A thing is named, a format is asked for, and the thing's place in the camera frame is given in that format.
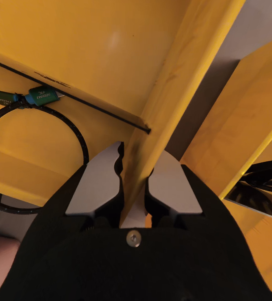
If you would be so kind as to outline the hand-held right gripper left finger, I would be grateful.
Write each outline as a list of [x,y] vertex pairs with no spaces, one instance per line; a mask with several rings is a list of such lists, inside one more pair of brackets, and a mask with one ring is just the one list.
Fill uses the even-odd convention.
[[124,207],[123,156],[124,142],[117,141],[89,161],[66,209],[67,216],[120,220]]

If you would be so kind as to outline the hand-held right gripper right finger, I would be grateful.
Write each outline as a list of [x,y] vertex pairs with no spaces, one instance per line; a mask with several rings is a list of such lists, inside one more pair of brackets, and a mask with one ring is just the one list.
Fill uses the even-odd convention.
[[202,208],[178,160],[163,151],[145,183],[145,209],[152,220],[202,214]]

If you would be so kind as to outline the yellow plastic bin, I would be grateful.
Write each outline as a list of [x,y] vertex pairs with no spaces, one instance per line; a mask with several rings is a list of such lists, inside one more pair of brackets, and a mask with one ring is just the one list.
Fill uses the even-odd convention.
[[[151,128],[146,134],[67,96],[47,105],[78,127],[90,158],[124,141],[120,225],[244,3],[0,1],[1,63]],[[39,85],[0,67],[1,91]]]
[[169,236],[173,294],[184,300],[272,300],[247,241],[222,202],[245,188],[266,201],[272,192],[268,162],[254,162],[272,141],[272,41],[240,60],[194,136],[180,164],[202,213],[178,213]]

